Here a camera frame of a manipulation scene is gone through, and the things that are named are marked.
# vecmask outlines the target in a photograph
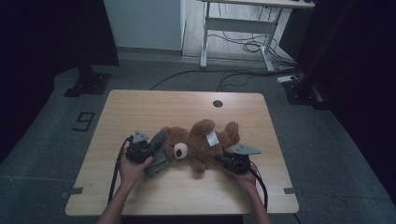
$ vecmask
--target gray floor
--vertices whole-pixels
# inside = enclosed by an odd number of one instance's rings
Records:
[[[0,166],[1,224],[94,223],[97,217],[67,216],[67,198],[62,195],[73,188],[108,93],[115,89],[148,90],[175,73],[199,70],[198,63],[189,60],[171,63],[129,57],[133,58],[140,61],[120,61],[120,68],[95,67],[113,74],[104,95],[64,98],[78,72],[70,70],[55,78],[49,101]],[[230,62],[219,64],[213,62],[207,71],[235,68]],[[252,71],[262,70],[260,65],[245,65]],[[215,91],[222,75],[189,73],[169,79],[155,90]],[[394,204],[334,115],[311,106],[290,105],[276,77],[252,77],[246,85],[228,86],[224,91],[264,95],[292,184],[299,190],[297,216],[301,222],[396,223]],[[247,78],[236,76],[227,83],[243,84]],[[73,131],[79,126],[76,119],[80,112],[95,113],[85,133]],[[274,223],[297,223],[290,214],[271,218]],[[245,222],[251,223],[249,216]]]

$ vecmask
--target black mount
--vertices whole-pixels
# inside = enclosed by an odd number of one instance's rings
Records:
[[[81,94],[102,95],[111,79],[110,74],[95,73],[90,65],[78,67],[80,76],[72,89],[64,93],[64,97],[79,97]]]
[[[301,83],[285,82],[283,88],[291,105],[312,105],[318,110],[329,109],[315,84],[311,88],[307,88]]]

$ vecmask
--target white cabinet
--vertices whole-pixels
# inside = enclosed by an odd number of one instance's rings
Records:
[[[117,47],[181,50],[186,0],[105,0]]]

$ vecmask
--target desk frame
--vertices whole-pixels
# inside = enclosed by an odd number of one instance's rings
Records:
[[[207,33],[209,30],[213,31],[228,31],[238,33],[251,33],[260,35],[269,35],[266,38],[264,48],[261,49],[262,57],[265,65],[269,72],[275,72],[272,64],[272,57],[269,52],[276,27],[279,22],[280,15],[282,14],[283,7],[313,7],[313,3],[300,3],[293,4],[293,1],[232,1],[232,0],[201,0],[206,3],[206,14],[205,14],[205,26],[204,26],[204,42],[201,49],[201,68],[206,68],[207,61]],[[224,19],[224,18],[211,18],[209,16],[210,3],[225,3],[225,4],[241,4],[241,5],[256,5],[256,6],[269,6],[279,7],[276,13],[276,17],[273,21],[248,21],[248,20],[236,20],[236,19]]]

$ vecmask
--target table top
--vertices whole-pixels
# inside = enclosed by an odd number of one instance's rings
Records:
[[[314,2],[306,3],[304,0],[298,2],[291,0],[199,0],[201,2],[209,3],[226,3],[226,4],[240,4],[240,5],[254,5],[254,6],[268,6],[268,7],[299,7],[299,8],[313,8]]]
[[[214,107],[214,101],[222,107]],[[258,93],[193,91],[112,91],[107,98],[88,152],[66,206],[69,216],[98,216],[106,208],[115,160],[126,137],[140,131],[153,137],[162,127],[189,130],[201,119],[216,122],[222,131],[230,121],[239,124],[240,143],[262,152],[250,159],[258,166],[269,195],[269,213],[296,213],[296,196],[277,142],[264,98]],[[120,177],[115,189],[120,184]],[[263,199],[262,189],[257,188]],[[248,201],[221,167],[196,174],[187,161],[172,162],[153,177],[142,177],[125,204],[124,215],[248,214]]]

